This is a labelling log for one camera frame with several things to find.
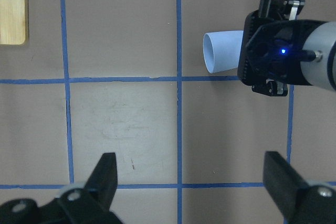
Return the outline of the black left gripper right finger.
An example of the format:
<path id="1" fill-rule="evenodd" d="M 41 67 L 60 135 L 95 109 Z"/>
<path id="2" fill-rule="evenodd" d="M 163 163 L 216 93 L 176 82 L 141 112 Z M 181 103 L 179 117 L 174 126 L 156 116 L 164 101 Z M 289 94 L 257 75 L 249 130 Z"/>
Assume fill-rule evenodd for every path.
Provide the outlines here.
<path id="1" fill-rule="evenodd" d="M 305 180 L 278 152 L 264 155 L 263 185 L 287 223 L 335 223 L 335 189 Z"/>

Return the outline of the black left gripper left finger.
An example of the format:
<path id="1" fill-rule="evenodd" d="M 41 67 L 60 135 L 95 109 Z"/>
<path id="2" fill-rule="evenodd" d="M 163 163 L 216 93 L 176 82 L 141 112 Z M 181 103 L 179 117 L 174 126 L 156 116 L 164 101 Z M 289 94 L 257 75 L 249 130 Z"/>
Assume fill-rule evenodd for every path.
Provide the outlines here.
<path id="1" fill-rule="evenodd" d="M 1 204 L 1 223 L 122 223 L 110 211 L 117 185 L 116 155 L 104 153 L 83 185 L 63 187 L 43 206 L 30 198 Z"/>

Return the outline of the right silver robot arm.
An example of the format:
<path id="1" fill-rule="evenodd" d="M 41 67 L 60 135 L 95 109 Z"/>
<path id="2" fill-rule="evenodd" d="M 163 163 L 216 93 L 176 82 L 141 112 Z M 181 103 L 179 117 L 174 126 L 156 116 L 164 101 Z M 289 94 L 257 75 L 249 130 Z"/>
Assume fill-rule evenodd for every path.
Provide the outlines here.
<path id="1" fill-rule="evenodd" d="M 285 97 L 288 86 L 335 91 L 335 23 L 297 19 L 305 0 L 260 0 L 248 14 L 237 74 L 253 92 Z"/>

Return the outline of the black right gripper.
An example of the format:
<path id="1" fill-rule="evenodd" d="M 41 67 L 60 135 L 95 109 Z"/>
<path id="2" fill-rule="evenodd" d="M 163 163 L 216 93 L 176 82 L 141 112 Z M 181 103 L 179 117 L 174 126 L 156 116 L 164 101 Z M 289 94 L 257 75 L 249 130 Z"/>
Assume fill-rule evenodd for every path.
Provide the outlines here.
<path id="1" fill-rule="evenodd" d="M 311 60 L 305 42 L 325 23 L 295 20 L 306 0 L 260 0 L 259 10 L 244 24 L 237 74 L 252 91 L 270 97 L 286 97 L 286 84 L 309 86 L 301 63 Z"/>

